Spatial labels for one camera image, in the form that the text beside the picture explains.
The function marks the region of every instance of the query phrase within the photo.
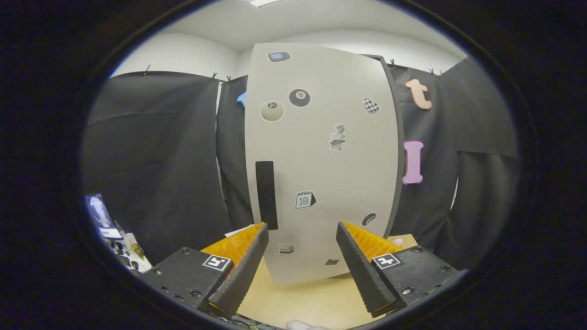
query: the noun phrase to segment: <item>clip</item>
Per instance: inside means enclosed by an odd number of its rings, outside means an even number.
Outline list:
[[[149,64],[149,66],[147,67],[147,69],[145,70],[145,72],[143,72],[143,77],[147,75],[147,71],[149,71],[149,68],[151,67],[151,64]]]

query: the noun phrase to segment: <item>calendar sticker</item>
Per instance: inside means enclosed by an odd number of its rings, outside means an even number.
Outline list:
[[[316,196],[313,191],[300,191],[296,196],[295,208],[307,208],[316,204]]]

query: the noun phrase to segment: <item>orange gripper pad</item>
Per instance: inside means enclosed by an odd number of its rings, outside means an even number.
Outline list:
[[[371,262],[374,257],[403,250],[401,247],[391,243],[383,237],[379,237],[347,222],[343,221],[342,223],[355,239],[355,242],[361,251],[363,251],[369,262]]]
[[[263,225],[264,223],[258,223],[245,230],[239,231],[232,236],[223,238],[222,240],[205,247],[201,251],[207,254],[214,254],[219,257],[229,258],[232,260],[232,263],[234,264],[234,267],[230,272],[230,274],[232,274],[232,272],[237,268],[238,264],[245,257],[247,251],[249,251],[249,247],[251,247],[251,244],[255,241],[255,238],[257,237],[257,234]]]

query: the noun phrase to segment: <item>small sticker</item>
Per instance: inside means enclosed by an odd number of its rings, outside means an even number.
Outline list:
[[[389,268],[391,266],[399,265],[402,263],[401,261],[399,261],[398,258],[396,258],[395,255],[391,253],[380,255],[379,257],[374,257],[373,260],[375,260],[375,263],[381,269]]]
[[[229,262],[230,259],[228,258],[219,257],[217,255],[211,254],[208,257],[208,259],[206,259],[206,261],[203,263],[203,265],[206,267],[213,268],[217,271],[224,271]]]
[[[346,142],[345,124],[338,123],[334,126],[335,132],[330,135],[329,148],[334,151],[342,151],[342,144]]]
[[[294,246],[292,244],[287,243],[278,243],[279,253],[280,254],[290,254],[294,253]]]
[[[365,105],[365,109],[371,115],[375,115],[379,112],[379,104],[368,97],[363,99],[363,105]]]
[[[276,122],[282,119],[284,113],[284,106],[277,101],[267,101],[261,106],[261,117],[268,122]]]
[[[310,94],[303,89],[294,89],[289,93],[289,101],[295,106],[307,106],[310,104]]]
[[[377,214],[375,213],[371,213],[368,214],[364,219],[363,222],[361,223],[363,225],[363,227],[367,226],[371,221],[375,220],[375,218],[377,217]]]
[[[270,53],[270,54],[267,54],[267,57],[269,57],[269,60],[273,63],[285,62],[291,58],[291,56],[289,55],[288,52]]]
[[[316,196],[313,191],[300,191],[296,196],[295,208],[307,208],[316,204]]]
[[[340,261],[340,259],[342,259],[342,257],[339,258],[330,258],[328,260],[326,260],[326,264],[327,266],[331,266],[331,265],[336,265],[338,264],[338,262]]]

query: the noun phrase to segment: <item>ceiling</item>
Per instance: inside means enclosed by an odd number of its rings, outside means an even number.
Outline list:
[[[436,31],[377,0],[280,0],[259,8],[247,0],[220,0],[163,32],[189,33],[243,52],[259,42],[338,29],[392,33],[463,55]]]

